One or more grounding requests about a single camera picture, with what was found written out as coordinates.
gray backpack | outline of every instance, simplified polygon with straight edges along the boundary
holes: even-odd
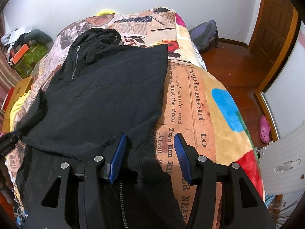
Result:
[[[211,20],[204,22],[189,31],[191,40],[194,42],[198,51],[206,52],[211,47],[217,47],[218,44],[218,30],[216,22]]]

zipper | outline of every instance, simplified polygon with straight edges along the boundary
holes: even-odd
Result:
[[[80,49],[80,45],[77,47],[77,50],[76,50],[75,69],[74,69],[74,71],[73,71],[73,73],[72,73],[72,78],[71,78],[71,79],[73,79],[74,74],[75,74],[75,71],[76,71],[76,65],[77,65],[77,61],[78,61],[78,51],[79,51],[79,49]]]
[[[125,216],[122,182],[120,182],[120,203],[121,203],[121,212],[122,212],[122,219],[123,219],[124,229],[128,229],[127,220],[126,220],[126,216]]]

yellow cloth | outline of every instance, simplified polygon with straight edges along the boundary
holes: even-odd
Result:
[[[97,16],[100,16],[100,15],[109,15],[109,14],[115,14],[115,12],[113,12],[111,10],[102,10],[102,11],[97,13]]]
[[[13,122],[16,113],[21,109],[25,99],[29,95],[30,91],[28,93],[24,93],[21,97],[19,97],[18,101],[15,102],[14,106],[12,107],[11,114],[10,114],[10,125],[11,125],[11,131],[13,131]]]

bed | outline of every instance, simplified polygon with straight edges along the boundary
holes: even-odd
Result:
[[[128,15],[93,16],[64,28],[50,53],[40,61],[39,72],[29,93],[23,97],[23,104],[11,117],[11,129],[27,113],[39,89],[48,88],[73,41],[92,27],[117,30],[122,38],[121,45],[145,48],[167,44],[168,71],[164,83],[163,112],[155,127],[155,149],[163,171],[171,175],[173,191],[186,223],[196,187],[189,186],[183,179],[173,148],[173,137],[177,132],[181,132],[200,155],[207,156],[215,163],[239,163],[264,199],[258,159],[236,104],[225,87],[206,71],[182,18],[166,7]],[[6,157],[13,183],[22,163],[24,147],[20,142]],[[22,205],[16,186],[14,192]],[[218,227],[221,193],[222,187],[218,184],[213,228]]]

wooden baseboard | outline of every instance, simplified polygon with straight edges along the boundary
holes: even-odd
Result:
[[[232,45],[243,46],[246,49],[248,48],[248,45],[245,42],[240,42],[240,41],[237,41],[237,40],[230,40],[230,39],[225,39],[225,38],[219,38],[219,42],[227,43],[227,44],[232,44]]]

